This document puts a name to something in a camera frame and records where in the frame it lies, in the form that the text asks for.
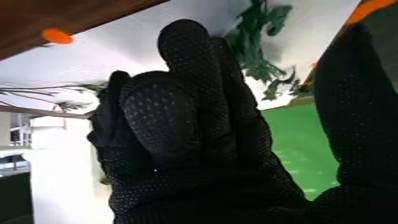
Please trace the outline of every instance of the dark brown ceiling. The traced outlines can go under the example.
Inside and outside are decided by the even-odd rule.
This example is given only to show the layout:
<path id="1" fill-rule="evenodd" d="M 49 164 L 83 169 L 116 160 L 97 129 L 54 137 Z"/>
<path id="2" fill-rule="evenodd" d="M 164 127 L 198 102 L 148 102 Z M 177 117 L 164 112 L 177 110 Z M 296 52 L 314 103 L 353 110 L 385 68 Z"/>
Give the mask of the dark brown ceiling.
<path id="1" fill-rule="evenodd" d="M 0 60 L 40 46 L 40 31 L 77 33 L 168 0 L 0 0 Z"/>

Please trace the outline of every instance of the green floor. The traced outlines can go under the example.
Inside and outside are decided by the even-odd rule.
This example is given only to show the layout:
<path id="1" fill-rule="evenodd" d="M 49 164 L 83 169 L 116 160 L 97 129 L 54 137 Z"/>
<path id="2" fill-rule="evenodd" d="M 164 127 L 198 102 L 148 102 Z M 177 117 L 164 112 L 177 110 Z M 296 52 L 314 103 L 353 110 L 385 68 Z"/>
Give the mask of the green floor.
<path id="1" fill-rule="evenodd" d="M 307 199 L 337 185 L 337 162 L 319 127 L 314 105 L 262 112 L 271 127 L 273 151 Z"/>

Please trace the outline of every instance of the orange object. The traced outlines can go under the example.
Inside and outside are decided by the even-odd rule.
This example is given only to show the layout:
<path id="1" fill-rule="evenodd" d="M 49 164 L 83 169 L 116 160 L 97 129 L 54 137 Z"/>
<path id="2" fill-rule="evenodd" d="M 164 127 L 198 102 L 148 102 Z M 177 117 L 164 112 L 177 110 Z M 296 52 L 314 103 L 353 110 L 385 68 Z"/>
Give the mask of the orange object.
<path id="1" fill-rule="evenodd" d="M 40 36 L 45 39 L 47 42 L 56 44 L 70 44 L 72 43 L 72 37 L 70 35 L 58 29 L 49 28 L 44 29 L 40 32 Z"/>
<path id="2" fill-rule="evenodd" d="M 346 24 L 356 23 L 365 16 L 381 8 L 395 3 L 395 0 L 367 0 L 356 7 Z"/>

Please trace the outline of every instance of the gloved hand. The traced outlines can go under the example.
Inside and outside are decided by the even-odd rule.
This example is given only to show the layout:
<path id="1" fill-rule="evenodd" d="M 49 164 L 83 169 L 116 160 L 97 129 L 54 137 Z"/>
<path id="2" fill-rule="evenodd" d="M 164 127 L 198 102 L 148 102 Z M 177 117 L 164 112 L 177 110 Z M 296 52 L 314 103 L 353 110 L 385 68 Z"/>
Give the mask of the gloved hand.
<path id="1" fill-rule="evenodd" d="M 188 20 L 161 30 L 157 49 L 170 71 L 113 73 L 92 117 L 115 223 L 255 221 L 251 211 L 307 201 L 237 62 Z"/>

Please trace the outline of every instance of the textured glove fabric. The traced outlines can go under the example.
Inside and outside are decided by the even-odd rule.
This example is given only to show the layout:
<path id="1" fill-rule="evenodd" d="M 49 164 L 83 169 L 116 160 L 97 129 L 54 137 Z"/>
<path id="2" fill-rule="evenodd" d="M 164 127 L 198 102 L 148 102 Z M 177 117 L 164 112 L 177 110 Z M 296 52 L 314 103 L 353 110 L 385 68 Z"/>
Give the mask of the textured glove fabric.
<path id="1" fill-rule="evenodd" d="M 225 41 L 180 20 L 161 31 L 157 48 L 170 71 L 111 74 L 90 119 L 113 223 L 392 220 L 395 95 L 362 28 L 347 30 L 317 64 L 315 108 L 340 186 L 312 202 L 271 153 L 269 127 Z"/>
<path id="2" fill-rule="evenodd" d="M 394 222 L 398 98 L 360 25 L 335 40 L 319 60 L 314 99 L 340 164 L 340 186 L 314 201 L 312 218 L 321 223 Z"/>
<path id="3" fill-rule="evenodd" d="M 221 89 L 221 76 L 207 31 L 189 20 L 175 21 L 161 30 L 157 51 L 170 73 L 198 92 L 202 149 L 205 162 L 234 166 L 235 144 L 228 124 L 228 109 Z"/>

